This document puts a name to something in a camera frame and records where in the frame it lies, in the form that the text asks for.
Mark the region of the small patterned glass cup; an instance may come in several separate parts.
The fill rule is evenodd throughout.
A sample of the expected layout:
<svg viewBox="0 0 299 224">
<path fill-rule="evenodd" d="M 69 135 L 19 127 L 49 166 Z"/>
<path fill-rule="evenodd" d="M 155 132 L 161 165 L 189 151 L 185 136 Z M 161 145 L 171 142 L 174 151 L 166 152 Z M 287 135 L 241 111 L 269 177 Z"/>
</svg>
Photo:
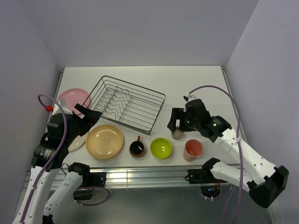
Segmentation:
<svg viewBox="0 0 299 224">
<path fill-rule="evenodd" d="M 184 132 L 179 129 L 179 126 L 176 126 L 174 131 L 171 131 L 171 137 L 174 140 L 180 140 L 184 136 Z"/>
</svg>

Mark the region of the lime green bowl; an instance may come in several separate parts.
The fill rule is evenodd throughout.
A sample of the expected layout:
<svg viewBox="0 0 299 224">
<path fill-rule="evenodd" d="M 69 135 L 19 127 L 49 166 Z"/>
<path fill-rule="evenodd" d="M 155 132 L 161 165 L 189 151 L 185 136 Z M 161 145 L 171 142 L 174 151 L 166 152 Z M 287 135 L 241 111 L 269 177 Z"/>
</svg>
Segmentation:
<svg viewBox="0 0 299 224">
<path fill-rule="evenodd" d="M 166 159 L 172 153 L 172 145 L 165 138 L 156 138 L 150 144 L 152 155 L 158 159 Z"/>
</svg>

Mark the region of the orange brown ceramic mug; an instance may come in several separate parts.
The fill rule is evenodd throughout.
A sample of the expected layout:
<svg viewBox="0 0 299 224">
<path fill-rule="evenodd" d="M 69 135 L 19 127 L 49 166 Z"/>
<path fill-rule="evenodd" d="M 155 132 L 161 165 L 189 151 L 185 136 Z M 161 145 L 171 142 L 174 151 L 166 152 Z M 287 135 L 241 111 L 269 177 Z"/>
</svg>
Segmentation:
<svg viewBox="0 0 299 224">
<path fill-rule="evenodd" d="M 141 158 L 145 155 L 145 146 L 141 142 L 141 137 L 138 136 L 136 141 L 130 144 L 129 152 L 133 157 Z"/>
</svg>

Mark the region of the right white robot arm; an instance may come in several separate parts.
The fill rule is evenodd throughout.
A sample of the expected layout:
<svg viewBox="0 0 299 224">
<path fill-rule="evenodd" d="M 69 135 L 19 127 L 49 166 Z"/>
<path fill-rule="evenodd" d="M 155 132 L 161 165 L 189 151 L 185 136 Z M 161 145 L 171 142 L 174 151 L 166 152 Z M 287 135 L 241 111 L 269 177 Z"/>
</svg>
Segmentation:
<svg viewBox="0 0 299 224">
<path fill-rule="evenodd" d="M 223 180 L 241 185 L 260 207 L 268 208 L 286 188 L 289 171 L 276 166 L 257 153 L 221 116 L 211 116 L 200 99 L 190 100 L 184 108 L 173 108 L 168 129 L 198 131 L 240 162 L 244 170 L 231 167 L 217 158 L 206 161 L 200 169 L 188 170 L 190 184 Z"/>
</svg>

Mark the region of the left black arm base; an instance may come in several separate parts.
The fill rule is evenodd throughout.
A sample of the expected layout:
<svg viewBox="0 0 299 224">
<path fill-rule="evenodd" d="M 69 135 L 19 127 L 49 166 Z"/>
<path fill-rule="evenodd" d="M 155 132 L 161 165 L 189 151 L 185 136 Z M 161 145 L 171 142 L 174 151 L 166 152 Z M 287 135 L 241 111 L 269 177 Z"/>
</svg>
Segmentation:
<svg viewBox="0 0 299 224">
<path fill-rule="evenodd" d="M 74 162 L 71 165 L 62 164 L 61 170 L 66 175 L 63 167 L 67 166 L 68 171 L 74 171 L 83 176 L 83 182 L 80 187 L 104 187 L 106 183 L 106 172 L 91 172 L 88 165 Z M 95 189 L 76 190 L 73 193 L 73 198 L 77 201 L 90 200 L 94 195 Z"/>
</svg>

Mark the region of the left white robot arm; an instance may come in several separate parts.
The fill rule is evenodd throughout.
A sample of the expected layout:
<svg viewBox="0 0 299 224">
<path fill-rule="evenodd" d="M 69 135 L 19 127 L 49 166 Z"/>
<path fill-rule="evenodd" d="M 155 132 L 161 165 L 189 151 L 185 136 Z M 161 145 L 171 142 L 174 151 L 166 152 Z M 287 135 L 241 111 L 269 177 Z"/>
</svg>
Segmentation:
<svg viewBox="0 0 299 224">
<path fill-rule="evenodd" d="M 75 162 L 70 165 L 63 183 L 52 196 L 51 186 L 58 174 L 68 148 L 78 137 L 85 135 L 100 119 L 101 112 L 87 109 L 79 104 L 75 108 L 83 114 L 66 114 L 64 111 L 51 116 L 47 131 L 34 149 L 30 180 L 15 224 L 53 224 L 67 197 L 80 186 L 90 183 L 90 167 Z"/>
</svg>

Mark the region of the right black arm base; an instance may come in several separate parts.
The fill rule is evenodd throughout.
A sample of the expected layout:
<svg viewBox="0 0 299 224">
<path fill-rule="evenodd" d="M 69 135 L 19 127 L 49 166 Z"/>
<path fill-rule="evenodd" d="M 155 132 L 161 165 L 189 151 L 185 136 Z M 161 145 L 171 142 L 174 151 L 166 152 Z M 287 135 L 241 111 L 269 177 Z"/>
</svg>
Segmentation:
<svg viewBox="0 0 299 224">
<path fill-rule="evenodd" d="M 189 169 L 188 174 L 184 177 L 189 184 L 197 184 L 200 186 L 200 196 L 205 200 L 213 201 L 227 194 L 231 189 L 231 184 L 226 189 L 222 189 L 221 185 L 226 181 L 215 179 L 205 169 Z"/>
</svg>

